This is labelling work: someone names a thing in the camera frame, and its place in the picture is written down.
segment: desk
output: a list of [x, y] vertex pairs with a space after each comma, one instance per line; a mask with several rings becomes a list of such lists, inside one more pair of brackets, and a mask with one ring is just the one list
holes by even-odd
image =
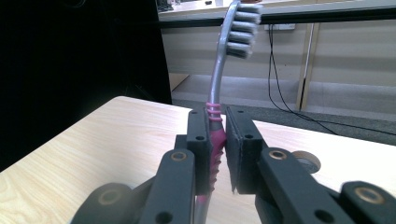
[[[88, 195], [108, 183], [138, 186], [156, 174], [188, 108], [118, 97], [0, 174], [3, 223], [67, 223]], [[305, 150], [321, 161], [314, 178], [335, 190], [374, 183], [396, 196], [396, 147], [258, 122], [270, 147]], [[207, 223], [260, 223], [254, 196], [233, 195], [225, 156]]]

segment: tabletop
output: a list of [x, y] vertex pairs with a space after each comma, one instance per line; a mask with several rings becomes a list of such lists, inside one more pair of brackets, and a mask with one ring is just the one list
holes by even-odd
[[[190, 109], [117, 97], [0, 174], [1, 223], [68, 223], [89, 194], [118, 182], [136, 187], [156, 174]], [[316, 155], [313, 177], [340, 190], [373, 183], [396, 196], [396, 147], [254, 121], [269, 147]], [[231, 191], [222, 157], [206, 223], [260, 223], [253, 195]]]

